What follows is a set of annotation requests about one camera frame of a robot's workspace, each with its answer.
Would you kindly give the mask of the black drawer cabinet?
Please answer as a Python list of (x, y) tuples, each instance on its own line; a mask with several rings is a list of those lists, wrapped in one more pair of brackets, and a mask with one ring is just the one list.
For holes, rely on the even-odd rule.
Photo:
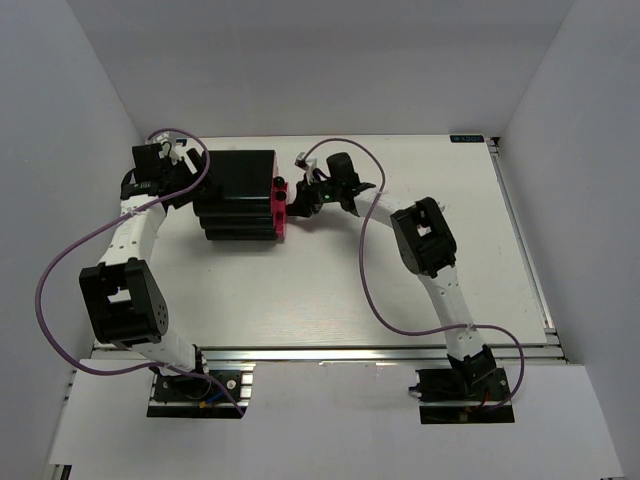
[(209, 241), (274, 241), (273, 150), (211, 150), (193, 211)]

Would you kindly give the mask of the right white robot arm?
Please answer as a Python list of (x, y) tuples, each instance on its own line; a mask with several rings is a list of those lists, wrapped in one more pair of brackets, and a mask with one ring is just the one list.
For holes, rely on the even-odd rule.
[(328, 174), (306, 154), (300, 154), (295, 165), (303, 177), (287, 214), (309, 218), (323, 205), (337, 203), (362, 218), (363, 227), (374, 221), (390, 228), (402, 263), (425, 288), (440, 322), (437, 331), (445, 335), (452, 370), (450, 397), (477, 397), (486, 389), (496, 362), (464, 299), (456, 270), (457, 244), (436, 200), (425, 197), (410, 203), (379, 191), (360, 180), (345, 152), (327, 158)]

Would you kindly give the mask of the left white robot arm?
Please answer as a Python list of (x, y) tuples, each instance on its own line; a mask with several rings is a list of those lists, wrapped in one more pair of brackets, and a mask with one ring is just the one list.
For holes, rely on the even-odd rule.
[(79, 275), (80, 289), (96, 340), (137, 352), (177, 387), (199, 399), (211, 387), (198, 347), (169, 326), (169, 311), (149, 266), (154, 243), (168, 210), (181, 208), (207, 192), (206, 153), (191, 148), (173, 153), (168, 142), (132, 148), (134, 169), (120, 187), (120, 215), (105, 254)]

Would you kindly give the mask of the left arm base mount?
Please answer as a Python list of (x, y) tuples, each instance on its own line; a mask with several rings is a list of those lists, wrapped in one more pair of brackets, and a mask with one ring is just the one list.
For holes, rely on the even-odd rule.
[(248, 408), (253, 384), (252, 366), (214, 364), (209, 368), (209, 375), (225, 387), (242, 412), (215, 382), (163, 375), (158, 369), (153, 373), (148, 418), (241, 419)]

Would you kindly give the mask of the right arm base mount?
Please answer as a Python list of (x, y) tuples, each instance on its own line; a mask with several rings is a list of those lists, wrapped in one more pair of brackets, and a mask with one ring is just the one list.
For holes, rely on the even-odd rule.
[(453, 369), (421, 369), (408, 394), (418, 400), (423, 425), (512, 424), (506, 373), (498, 368), (473, 386)]

